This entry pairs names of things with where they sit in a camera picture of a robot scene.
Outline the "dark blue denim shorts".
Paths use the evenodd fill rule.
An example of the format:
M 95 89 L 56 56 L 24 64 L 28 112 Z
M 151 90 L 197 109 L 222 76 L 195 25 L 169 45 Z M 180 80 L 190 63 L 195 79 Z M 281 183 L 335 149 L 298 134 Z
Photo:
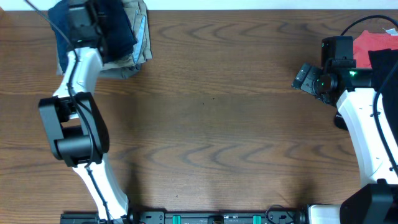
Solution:
M 62 72 L 68 66 L 68 53 L 73 49 L 92 47 L 98 49 L 103 63 L 114 62 L 127 56 L 137 43 L 131 23 L 121 1 L 95 0 L 98 3 L 99 24 L 102 36 L 94 41 L 72 42 L 68 21 L 68 0 L 61 0 L 48 10 L 57 41 L 58 64 Z

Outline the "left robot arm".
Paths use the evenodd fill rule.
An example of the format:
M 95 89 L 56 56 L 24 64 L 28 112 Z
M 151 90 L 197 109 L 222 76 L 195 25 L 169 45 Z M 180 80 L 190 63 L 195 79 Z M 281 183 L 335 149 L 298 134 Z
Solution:
M 111 168 L 109 134 L 93 99 L 103 68 L 103 38 L 73 39 L 68 65 L 52 97 L 39 101 L 39 113 L 54 157 L 76 172 L 98 209 L 97 223 L 127 223 L 129 200 Z

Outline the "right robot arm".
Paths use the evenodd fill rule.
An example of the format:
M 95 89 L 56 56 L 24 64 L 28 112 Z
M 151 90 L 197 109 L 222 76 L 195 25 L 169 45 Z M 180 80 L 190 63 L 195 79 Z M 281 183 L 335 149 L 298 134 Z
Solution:
M 397 223 L 397 143 L 382 95 L 365 68 L 302 65 L 292 87 L 332 105 L 343 118 L 358 161 L 361 188 L 340 205 L 309 205 L 296 223 Z

